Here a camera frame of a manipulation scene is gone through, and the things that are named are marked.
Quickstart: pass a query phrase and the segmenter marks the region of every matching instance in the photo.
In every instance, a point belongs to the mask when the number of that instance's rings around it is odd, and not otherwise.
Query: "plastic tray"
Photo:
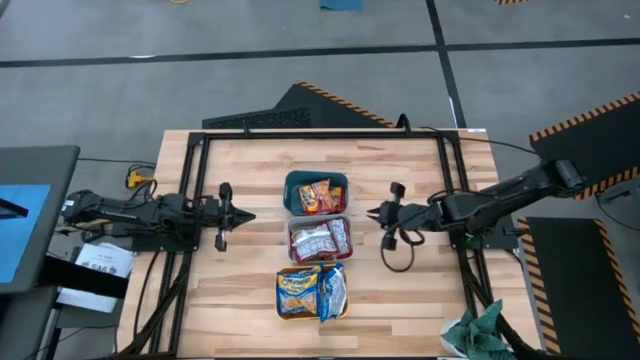
[[[328,273],[335,266],[336,266],[335,264],[326,264],[326,265],[324,265],[324,267],[322,268],[322,273],[323,274]],[[289,273],[292,273],[292,272],[309,270],[312,267],[313,266],[296,266],[296,267],[284,268],[284,269],[280,270],[279,273],[289,274]],[[344,309],[342,309],[342,314],[340,314],[340,316],[338,316],[338,319],[342,319],[343,317],[347,316],[347,313],[349,312],[349,285],[347,283],[347,272],[346,271],[344,271],[344,285],[347,288],[347,301],[345,301]],[[276,291],[278,291],[278,275],[276,275]],[[298,313],[298,314],[294,314],[294,315],[280,315],[280,312],[278,311],[277,298],[278,298],[278,296],[276,294],[276,314],[278,314],[278,316],[282,320],[301,320],[301,319],[319,319],[320,318],[319,316],[314,315],[312,313]]]
[[[325,179],[330,180],[330,186],[341,186],[344,189],[344,208],[346,209],[349,202],[349,181],[344,174],[301,170],[290,172],[284,181],[284,198],[282,201],[284,207],[291,211],[293,215],[305,216],[304,209],[300,203],[300,197],[298,196],[298,188]]]
[[[296,261],[296,259],[293,258],[293,253],[292,253],[292,248],[291,248],[291,233],[293,233],[294,231],[298,231],[302,228],[306,228],[309,226],[313,226],[316,224],[319,224],[323,221],[328,221],[328,220],[333,220],[333,219],[345,219],[347,220],[347,238],[349,240],[349,244],[351,245],[351,252],[344,254],[344,255],[340,255],[338,257],[336,257],[335,259],[332,260],[317,260],[317,261],[307,261],[304,264],[320,264],[320,263],[326,263],[327,261],[337,261],[337,260],[346,260],[348,258],[350,258],[351,256],[353,256],[353,233],[351,231],[351,219],[349,219],[349,217],[347,215],[344,214],[334,214],[334,215],[312,215],[312,216],[299,216],[299,217],[294,217],[291,218],[289,220],[289,226],[288,226],[288,240],[287,240],[287,250],[289,253],[289,260],[291,260],[292,262],[298,264],[298,262]]]

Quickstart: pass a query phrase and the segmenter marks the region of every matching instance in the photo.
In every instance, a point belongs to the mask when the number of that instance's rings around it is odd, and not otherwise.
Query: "snack bag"
[[[318,314],[320,274],[322,266],[297,273],[278,273],[276,297],[280,315],[303,312]]]
[[[341,186],[331,188],[331,198],[333,199],[333,212],[342,212],[345,208],[345,194]]]
[[[333,240],[338,246],[338,259],[341,257],[348,257],[351,255],[353,248],[351,247],[351,241],[349,240],[349,224],[345,219],[333,219],[327,221],[329,231],[333,236]]]
[[[328,319],[337,319],[347,303],[347,284],[344,281],[342,264],[336,264],[336,267],[324,276],[320,293],[320,323]]]
[[[291,248],[298,264],[319,258],[332,258],[340,253],[326,223],[291,234]]]
[[[298,188],[300,203],[306,215],[330,214],[334,211],[329,179]]]

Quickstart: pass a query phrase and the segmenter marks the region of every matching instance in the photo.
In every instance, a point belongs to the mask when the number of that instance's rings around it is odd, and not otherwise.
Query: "wooden tabletop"
[[[188,133],[165,132],[155,173],[158,194],[178,191]],[[461,134],[486,138],[484,132]],[[462,141],[462,149],[472,189],[498,181],[489,144]],[[292,266],[286,248],[292,216],[282,204],[284,179],[292,170],[337,171],[349,179],[346,214],[355,247],[353,257],[343,264],[351,305],[345,318],[322,325],[317,320],[281,320],[275,310],[276,272]],[[203,233],[189,278],[179,356],[446,355],[440,328],[466,308],[448,235],[425,233],[426,243],[415,248],[411,270],[393,273],[380,260],[382,232],[365,216],[367,209],[390,199],[392,181],[406,186],[403,203],[424,203],[444,188],[434,140],[216,140],[211,143],[204,193],[217,196],[224,181],[233,187],[234,205],[257,218],[229,234],[226,253],[214,248],[215,229]],[[399,267],[409,260],[409,251],[402,242],[398,248],[388,259]],[[520,265],[504,251],[485,255],[494,297],[504,301],[503,314],[527,343],[539,348]],[[141,254],[135,260],[118,329],[121,347],[132,339],[151,256]],[[140,327],[156,306],[163,264],[161,254],[144,295]],[[167,314],[161,349],[167,349],[173,309]]]

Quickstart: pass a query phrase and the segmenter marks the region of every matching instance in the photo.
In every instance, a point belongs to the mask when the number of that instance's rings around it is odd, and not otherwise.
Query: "wire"
[[[454,143],[454,141],[451,138],[449,138],[449,134],[447,134],[447,133],[445,133],[445,132],[443,132],[441,130],[438,130],[436,128],[432,128],[431,126],[421,126],[421,127],[427,128],[429,130],[433,130],[433,131],[439,133],[440,135],[444,136],[447,140],[449,140],[449,142]],[[529,149],[524,148],[522,146],[506,143],[506,142],[503,142],[503,141],[489,140],[489,139],[475,139],[475,138],[460,137],[460,136],[458,137],[458,139],[467,140],[467,141],[484,142],[484,143],[490,143],[490,144],[496,144],[496,145],[502,145],[502,146],[510,147],[510,148],[513,148],[513,149],[517,149],[517,150],[524,151],[526,153],[538,156],[538,153],[536,153],[533,150],[529,150]]]
[[[634,231],[640,231],[640,229],[639,229],[639,228],[636,228],[636,227],[633,227],[633,226],[629,226],[629,225],[627,225],[627,224],[623,223],[622,221],[620,221],[620,220],[618,220],[618,219],[614,218],[613,216],[611,216],[611,215],[607,212],[607,210],[605,210],[605,209],[602,207],[602,204],[600,203],[600,194],[596,194],[595,196],[596,196],[596,202],[598,203],[598,207],[600,208],[600,210],[602,210],[602,212],[603,212],[603,213],[604,213],[604,214],[605,214],[609,219],[611,219],[611,220],[615,221],[618,225],[621,225],[621,226],[626,227],[627,229],[634,230]]]
[[[482,192],[474,191],[474,190],[453,189],[453,190],[451,190],[451,192],[452,193],[461,192],[461,193],[467,193],[467,194],[475,194],[475,195],[487,196],[487,197],[491,197],[491,198],[494,197],[494,195],[492,195],[492,194],[486,194],[486,193],[482,193]],[[433,200],[440,200],[441,198],[444,198],[447,195],[449,195],[447,190],[440,190],[438,192],[435,192],[435,193],[431,194],[427,198],[427,204],[431,205]]]
[[[396,269],[393,266],[389,265],[389,263],[387,263],[387,258],[384,256],[384,247],[382,247],[382,242],[380,242],[380,257],[382,258],[382,263],[384,264],[384,266],[387,267],[387,269],[393,271],[393,272],[405,272],[409,269],[411,269],[411,266],[413,266],[413,262],[416,259],[416,251],[414,249],[413,245],[409,245],[409,248],[411,249],[411,259],[409,260],[409,264],[407,264],[406,267],[403,267],[401,269]]]
[[[516,259],[518,264],[520,264],[520,268],[522,269],[522,271],[524,271],[524,265],[522,264],[522,260],[520,260],[520,257],[518,256],[518,254],[516,254],[515,251],[511,249],[504,249],[504,251],[506,251],[507,254],[513,256],[513,258]]]
[[[155,165],[144,165],[144,164],[133,164],[129,166],[129,169],[127,169],[127,175],[124,177],[124,187],[127,189],[129,188],[129,177],[131,176],[132,172],[140,169],[155,170],[155,168],[156,168]]]
[[[138,196],[138,194],[140,193],[141,190],[145,190],[146,193],[144,194],[144,200],[145,201],[149,201],[149,199],[151,199],[151,197],[153,196],[153,194],[156,192],[156,189],[158,188],[158,182],[155,179],[151,179],[149,181],[144,182],[142,185],[138,186],[138,188],[136,189],[136,191],[131,195],[131,197],[129,198],[129,200],[133,200],[135,199],[136,196]]]
[[[153,269],[153,264],[155,264],[156,259],[158,258],[159,252],[156,251],[151,258],[151,262],[149,263],[149,267],[147,268],[147,274],[144,276],[144,282],[142,283],[142,290],[140,290],[140,299],[138,300],[138,307],[136,308],[136,317],[133,320],[133,337],[135,338],[138,335],[138,321],[140,319],[140,309],[142,308],[142,298],[144,297],[145,289],[147,288],[147,283],[149,282],[149,276],[151,275],[151,269]]]
[[[69,334],[69,335],[67,335],[67,336],[63,337],[62,339],[58,339],[58,343],[60,343],[60,342],[62,342],[62,341],[64,341],[64,340],[67,340],[68,338],[72,337],[73,335],[75,335],[75,334],[79,333],[79,332],[80,332],[80,331],[82,331],[82,330],[86,330],[86,329],[108,329],[108,328],[112,328],[112,327],[115,327],[115,328],[117,329],[117,326],[115,326],[115,325],[109,325],[109,326],[86,326],[86,327],[80,328],[80,329],[78,329],[78,330],[76,330],[76,331],[72,332],[71,334]],[[22,359],[22,360],[27,360],[27,359],[32,358],[32,357],[34,357],[34,356],[36,356],[36,357],[37,357],[37,355],[38,355],[41,351],[48,349],[51,345],[52,345],[52,344],[49,344],[49,345],[46,345],[46,346],[41,347],[40,349],[38,349],[38,350],[36,350],[36,351],[32,352],[31,354],[27,355],[27,356],[26,356],[24,359]]]
[[[414,230],[414,233],[418,234],[418,236],[420,237],[420,240],[418,241],[412,241],[408,235],[406,235],[406,232],[404,233],[400,233],[400,238],[402,239],[402,241],[404,241],[405,243],[407,243],[411,249],[411,259],[409,260],[409,264],[407,264],[406,267],[404,268],[400,268],[400,269],[396,269],[394,267],[392,267],[391,265],[389,265],[389,263],[387,263],[387,258],[384,256],[384,247],[383,247],[383,242],[380,242],[380,257],[382,258],[382,263],[384,264],[384,266],[387,267],[387,269],[393,271],[393,272],[405,272],[409,269],[411,269],[411,266],[413,266],[413,262],[416,259],[416,253],[415,253],[415,249],[414,247],[419,246],[424,244],[425,242],[425,238],[424,235],[422,235],[418,230]]]
[[[118,353],[118,327],[113,327],[113,352]]]
[[[93,162],[111,162],[111,163],[124,163],[124,164],[143,164],[156,166],[157,164],[150,161],[142,161],[142,160],[121,160],[121,159],[100,159],[100,158],[78,158],[78,161],[93,161]]]

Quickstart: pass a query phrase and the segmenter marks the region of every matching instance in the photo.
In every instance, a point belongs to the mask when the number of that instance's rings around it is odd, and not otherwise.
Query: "concrete floor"
[[[422,0],[364,0],[362,13],[322,12],[317,0],[13,0],[0,19],[0,61],[318,47],[435,44]],[[445,41],[527,42],[640,36],[637,0],[436,0]],[[640,46],[449,54],[468,127],[527,146],[526,136],[638,90]],[[82,156],[153,161],[165,129],[273,107],[306,80],[389,119],[454,126],[437,53],[337,55],[180,63],[0,68],[2,146],[77,144]],[[501,178],[535,164],[493,146]],[[123,197],[126,165],[79,163],[71,191]],[[607,209],[638,226],[640,206]],[[636,308],[640,239],[593,201],[545,200],[515,214],[605,221]],[[78,239],[54,238],[64,253]],[[60,344],[57,360],[111,351],[113,330]]]

